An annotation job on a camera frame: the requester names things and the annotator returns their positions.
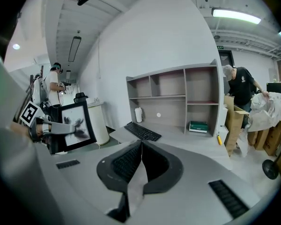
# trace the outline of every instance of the black stand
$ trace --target black stand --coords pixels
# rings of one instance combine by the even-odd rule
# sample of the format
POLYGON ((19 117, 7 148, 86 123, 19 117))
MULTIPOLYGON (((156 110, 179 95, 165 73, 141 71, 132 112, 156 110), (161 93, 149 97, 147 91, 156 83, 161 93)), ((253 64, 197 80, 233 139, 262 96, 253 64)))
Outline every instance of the black stand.
POLYGON ((280 157, 281 157, 281 152, 274 161, 267 159, 262 163, 263 172, 269 179, 274 180, 278 177, 279 168, 277 165, 277 161, 279 160, 280 157))

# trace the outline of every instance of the man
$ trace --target man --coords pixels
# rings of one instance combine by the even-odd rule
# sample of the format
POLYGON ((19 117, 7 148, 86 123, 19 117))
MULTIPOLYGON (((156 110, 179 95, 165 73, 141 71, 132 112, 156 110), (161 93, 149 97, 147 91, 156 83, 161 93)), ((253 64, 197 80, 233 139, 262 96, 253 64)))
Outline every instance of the man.
POLYGON ((47 87, 47 94, 49 99, 49 114, 52 121, 58 122, 58 108, 60 107, 60 101, 58 93, 65 90, 64 87, 59 86, 58 74, 62 73, 61 65, 59 63, 54 63, 50 69, 50 73, 44 79, 47 87))
MULTIPOLYGON (((257 81, 254 80, 250 72, 244 67, 233 68, 230 65, 226 65, 223 68, 223 72, 229 82, 230 90, 227 96, 234 97, 234 104, 239 108, 250 112, 251 110, 251 86, 256 86, 260 92, 269 97, 267 91, 262 90, 257 81)), ((247 124, 247 116, 245 116, 242 127, 247 124)))

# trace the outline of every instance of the black keyboard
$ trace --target black keyboard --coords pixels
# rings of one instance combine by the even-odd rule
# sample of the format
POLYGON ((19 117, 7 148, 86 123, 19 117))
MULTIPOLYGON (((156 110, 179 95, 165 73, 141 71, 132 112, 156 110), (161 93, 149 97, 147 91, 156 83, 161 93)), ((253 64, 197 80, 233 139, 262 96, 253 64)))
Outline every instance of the black keyboard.
POLYGON ((124 128, 141 140, 157 141, 159 138, 161 138, 160 134, 152 132, 151 130, 146 129, 134 122, 129 122, 126 126, 124 126, 124 128))

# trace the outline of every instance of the cubby shelf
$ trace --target cubby shelf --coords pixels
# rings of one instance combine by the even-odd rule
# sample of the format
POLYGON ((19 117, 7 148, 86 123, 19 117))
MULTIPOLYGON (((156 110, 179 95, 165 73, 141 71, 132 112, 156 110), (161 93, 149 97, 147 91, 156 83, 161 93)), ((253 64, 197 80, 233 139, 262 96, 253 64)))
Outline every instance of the cubby shelf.
POLYGON ((127 77, 132 121, 135 108, 142 108, 143 121, 178 127, 185 135, 191 120, 207 122, 207 134, 214 136, 220 109, 220 86, 217 61, 168 68, 162 71, 127 77))

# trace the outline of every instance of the vent grille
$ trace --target vent grille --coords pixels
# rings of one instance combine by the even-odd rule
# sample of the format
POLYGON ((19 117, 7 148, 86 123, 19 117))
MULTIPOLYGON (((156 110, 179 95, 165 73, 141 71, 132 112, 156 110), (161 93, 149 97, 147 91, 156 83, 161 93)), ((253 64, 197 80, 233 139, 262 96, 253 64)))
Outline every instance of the vent grille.
POLYGON ((80 162, 78 160, 71 160, 71 161, 66 161, 66 162, 62 162, 62 163, 57 163, 56 166, 58 169, 63 169, 63 168, 67 168, 67 167, 71 167, 71 166, 75 166, 77 164, 79 164, 80 162))
POLYGON ((234 219, 249 210, 222 180, 210 182, 209 185, 234 219))

